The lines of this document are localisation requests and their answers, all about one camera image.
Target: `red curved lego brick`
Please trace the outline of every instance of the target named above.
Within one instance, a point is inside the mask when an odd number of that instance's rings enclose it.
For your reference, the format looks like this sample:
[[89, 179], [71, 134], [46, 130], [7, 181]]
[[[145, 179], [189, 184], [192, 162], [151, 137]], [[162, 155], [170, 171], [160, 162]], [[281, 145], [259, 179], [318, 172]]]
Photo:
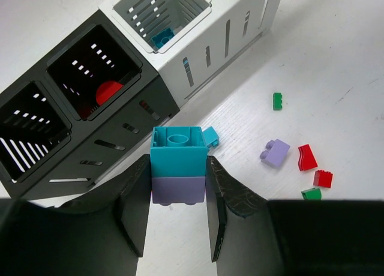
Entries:
[[109, 98], [123, 87], [116, 81], [107, 81], [100, 85], [96, 91], [96, 102], [99, 106], [103, 105]]
[[324, 187], [324, 188], [330, 188], [332, 185], [333, 176], [334, 175], [331, 172], [324, 171], [324, 170], [317, 170], [314, 173], [313, 185]]
[[299, 147], [299, 169], [300, 171], [308, 171], [317, 167], [316, 159], [313, 156], [309, 144]]

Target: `rectangular slot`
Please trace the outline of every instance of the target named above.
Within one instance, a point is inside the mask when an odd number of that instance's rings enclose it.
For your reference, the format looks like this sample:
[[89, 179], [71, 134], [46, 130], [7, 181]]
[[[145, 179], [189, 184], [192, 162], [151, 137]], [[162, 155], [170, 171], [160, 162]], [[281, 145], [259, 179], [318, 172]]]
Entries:
[[245, 14], [244, 29], [242, 31], [242, 36], [244, 37], [247, 34], [248, 22], [250, 20], [250, 11]]
[[[160, 13], [164, 3], [167, 9]], [[154, 36], [167, 28], [175, 35], [180, 33], [207, 8], [209, 3], [205, 0], [120, 0], [114, 6], [115, 11], [154, 51], [159, 49], [152, 40]]]
[[140, 68], [98, 25], [50, 64], [47, 72], [79, 116], [86, 120], [130, 83]]
[[150, 114], [155, 120], [159, 120], [160, 116], [144, 101], [140, 101], [140, 106], [148, 113]]
[[51, 179], [50, 183], [72, 183], [72, 182], [88, 182], [90, 178], [76, 178], [76, 179]]
[[260, 27], [262, 26], [262, 24], [263, 24], [264, 15], [265, 15], [265, 10], [266, 10], [266, 6], [268, 5], [268, 1], [269, 1], [269, 0], [265, 0], [265, 1], [264, 1], [263, 11], [262, 11], [262, 15], [261, 15], [261, 17], [260, 17], [260, 26], [259, 26], [259, 28], [260, 28]]
[[0, 126], [0, 161], [14, 182], [70, 134], [34, 82], [0, 107]]
[[182, 63], [184, 65], [185, 73], [187, 74], [187, 78], [188, 78], [188, 82], [190, 84], [190, 87], [192, 87], [194, 85], [194, 82], [193, 82], [191, 67], [190, 67], [190, 63], [188, 62], [188, 58], [185, 57], [182, 60]]
[[137, 134], [138, 132], [140, 132], [139, 129], [134, 128], [133, 126], [131, 126], [131, 125], [128, 124], [128, 123], [124, 123], [124, 124], [122, 125], [122, 127], [123, 127], [124, 129], [127, 129], [128, 131], [131, 131], [131, 132], [134, 133], [134, 134]]
[[107, 148], [110, 148], [110, 149], [114, 149], [114, 150], [119, 150], [119, 151], [124, 151], [125, 150], [125, 147], [123, 147], [123, 146], [118, 146], [118, 145], [115, 145], [115, 144], [112, 144], [112, 143], [109, 143], [109, 142], [106, 142], [106, 141], [103, 141], [103, 140], [96, 140], [95, 144], [96, 145], [100, 145], [100, 146], [104, 146], [104, 147], [107, 147]]
[[103, 165], [103, 162], [101, 161], [89, 161], [89, 160], [82, 160], [80, 162], [81, 165], [92, 165], [92, 166], [101, 166]]
[[206, 66], [211, 66], [211, 50], [209, 46], [205, 48], [205, 60], [206, 60]]
[[228, 56], [229, 50], [229, 33], [230, 33], [230, 20], [226, 23], [226, 47], [225, 47], [225, 57]]

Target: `red lego piece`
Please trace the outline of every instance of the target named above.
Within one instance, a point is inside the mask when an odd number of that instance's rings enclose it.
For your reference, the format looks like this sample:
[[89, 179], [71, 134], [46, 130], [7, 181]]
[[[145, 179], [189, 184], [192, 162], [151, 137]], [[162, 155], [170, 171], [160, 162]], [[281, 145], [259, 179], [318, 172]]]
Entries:
[[96, 91], [96, 102], [99, 106], [103, 105], [115, 93], [117, 93], [123, 85], [116, 81], [107, 81], [100, 85]]
[[334, 175], [331, 172], [324, 171], [324, 170], [317, 170], [314, 173], [313, 185], [324, 187], [324, 188], [330, 188], [332, 185], [333, 176]]
[[300, 171], [307, 171], [317, 167], [316, 159], [313, 156], [309, 144], [299, 147], [299, 169]]

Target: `small teal lego piece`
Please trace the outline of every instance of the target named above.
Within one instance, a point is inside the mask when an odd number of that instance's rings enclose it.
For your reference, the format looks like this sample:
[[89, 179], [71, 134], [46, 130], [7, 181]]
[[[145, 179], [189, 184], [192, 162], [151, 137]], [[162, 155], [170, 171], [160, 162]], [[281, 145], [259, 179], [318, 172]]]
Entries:
[[212, 126], [204, 130], [203, 134], [208, 148], [216, 147], [219, 144], [220, 138]]
[[171, 40], [175, 34], [172, 29], [167, 28], [162, 30], [159, 34], [152, 37], [153, 43], [156, 45], [158, 49], [162, 48], [169, 40]]
[[205, 176], [208, 147], [200, 127], [154, 127], [152, 177]]

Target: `lavender lego brick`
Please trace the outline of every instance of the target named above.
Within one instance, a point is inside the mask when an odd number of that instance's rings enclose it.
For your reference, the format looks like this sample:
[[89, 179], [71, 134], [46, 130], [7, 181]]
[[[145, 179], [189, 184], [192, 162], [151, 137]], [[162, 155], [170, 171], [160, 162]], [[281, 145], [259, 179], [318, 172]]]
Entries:
[[290, 146], [283, 141], [276, 139], [275, 141], [269, 141], [265, 145], [265, 148], [267, 150], [260, 154], [262, 162], [272, 167], [280, 167], [288, 153]]
[[204, 202], [205, 176], [152, 178], [152, 202], [195, 204]]

